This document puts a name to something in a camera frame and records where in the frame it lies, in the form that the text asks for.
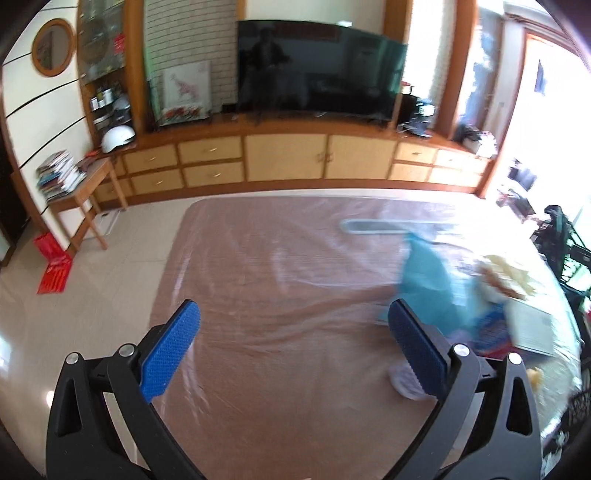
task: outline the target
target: tv cabinet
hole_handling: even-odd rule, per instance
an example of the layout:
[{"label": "tv cabinet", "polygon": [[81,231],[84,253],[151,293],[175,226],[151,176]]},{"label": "tv cabinet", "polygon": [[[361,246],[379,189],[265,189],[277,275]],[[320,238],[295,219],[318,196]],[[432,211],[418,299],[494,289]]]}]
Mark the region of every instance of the tv cabinet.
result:
[{"label": "tv cabinet", "polygon": [[[247,116],[138,137],[110,156],[131,205],[258,190],[384,188],[479,193],[489,160],[434,136],[351,121]],[[116,207],[109,183],[97,190]]]}]

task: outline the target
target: metal screw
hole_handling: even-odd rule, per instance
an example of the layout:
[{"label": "metal screw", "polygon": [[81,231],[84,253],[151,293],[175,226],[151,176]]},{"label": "metal screw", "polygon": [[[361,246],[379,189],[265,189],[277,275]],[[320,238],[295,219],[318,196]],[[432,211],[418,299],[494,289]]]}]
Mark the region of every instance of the metal screw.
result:
[{"label": "metal screw", "polygon": [[454,346],[453,351],[456,353],[457,356],[468,356],[470,355],[470,349],[461,343],[458,343]]},{"label": "metal screw", "polygon": [[119,348],[119,354],[121,356],[131,356],[135,352],[135,347],[131,345],[131,343],[126,343],[121,348]]},{"label": "metal screw", "polygon": [[79,358],[80,356],[76,352],[72,352],[70,355],[66,357],[66,363],[68,365],[74,365]]},{"label": "metal screw", "polygon": [[509,362],[514,365],[519,365],[521,363],[521,355],[515,352],[511,352],[509,354]]}]

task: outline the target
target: wooden mirror frame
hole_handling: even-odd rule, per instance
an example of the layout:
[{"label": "wooden mirror frame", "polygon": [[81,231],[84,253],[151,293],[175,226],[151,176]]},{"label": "wooden mirror frame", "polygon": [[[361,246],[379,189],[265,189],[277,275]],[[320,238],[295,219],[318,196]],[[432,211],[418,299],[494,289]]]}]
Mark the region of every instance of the wooden mirror frame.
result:
[{"label": "wooden mirror frame", "polygon": [[[41,63],[37,59],[37,56],[35,55],[35,50],[36,50],[37,43],[43,38],[43,35],[45,35],[47,30],[49,30],[51,27],[64,28],[66,30],[66,34],[68,35],[68,38],[69,38],[69,45],[68,45],[68,52],[66,54],[66,59],[64,60],[64,62],[61,65],[59,65],[59,67],[56,67],[51,70],[47,70],[46,68],[44,68],[41,65]],[[52,20],[49,20],[49,22],[45,23],[39,29],[39,31],[37,32],[37,35],[35,35],[35,39],[33,40],[33,46],[31,49],[31,57],[33,58],[33,65],[35,66],[35,69],[41,75],[43,75],[45,77],[55,77],[55,76],[59,75],[60,73],[63,73],[65,71],[65,69],[68,68],[68,66],[70,65],[70,62],[72,61],[72,57],[74,55],[75,50],[76,50],[76,37],[74,36],[74,29],[72,28],[70,23],[67,22],[66,20],[64,20],[63,18],[54,18]]]}]

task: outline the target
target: wall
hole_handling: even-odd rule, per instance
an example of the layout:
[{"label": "wall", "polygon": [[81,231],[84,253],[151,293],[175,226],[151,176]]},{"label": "wall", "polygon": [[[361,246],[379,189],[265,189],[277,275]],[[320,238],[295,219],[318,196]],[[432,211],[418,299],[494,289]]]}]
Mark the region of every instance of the wall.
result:
[{"label": "wall", "polygon": [[[33,66],[31,49],[39,29],[53,18],[67,20],[75,31],[76,12],[77,0],[51,0],[29,23],[2,65],[2,99],[17,164],[43,220],[63,248],[69,241],[37,190],[35,170],[50,154],[65,148],[81,160],[92,148],[92,140],[80,98],[76,55],[63,73],[44,77]],[[60,217],[70,234],[82,222],[78,210]]]},{"label": "wall", "polygon": [[6,257],[6,254],[9,249],[10,243],[8,242],[8,240],[6,240],[2,232],[0,232],[0,261],[4,260],[4,257]]},{"label": "wall", "polygon": [[[511,2],[505,2],[504,10],[507,14],[519,15],[540,23],[549,29],[560,31],[560,27],[539,4],[536,3],[537,7],[532,8],[534,6],[532,1],[512,0]],[[514,102],[521,81],[520,73],[523,69],[524,48],[524,25],[515,20],[506,19],[496,87],[484,125],[484,130],[490,131],[498,139],[502,139],[505,135],[511,121]]]},{"label": "wall", "polygon": [[247,20],[353,22],[353,27],[382,33],[385,0],[247,0]]},{"label": "wall", "polygon": [[402,79],[414,86],[413,94],[437,106],[447,81],[455,25],[455,0],[414,0]]},{"label": "wall", "polygon": [[148,77],[163,99],[162,72],[211,61],[213,110],[236,102],[236,0],[145,0]]}]

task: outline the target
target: doorway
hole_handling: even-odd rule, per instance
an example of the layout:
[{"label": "doorway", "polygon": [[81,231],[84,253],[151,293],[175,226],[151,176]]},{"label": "doorway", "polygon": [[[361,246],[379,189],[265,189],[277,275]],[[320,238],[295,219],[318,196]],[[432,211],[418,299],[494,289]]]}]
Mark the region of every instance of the doorway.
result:
[{"label": "doorway", "polygon": [[537,213],[560,205],[573,220],[589,200],[591,74],[572,52],[528,35],[523,77],[499,176],[517,160],[537,178],[527,199]]}]

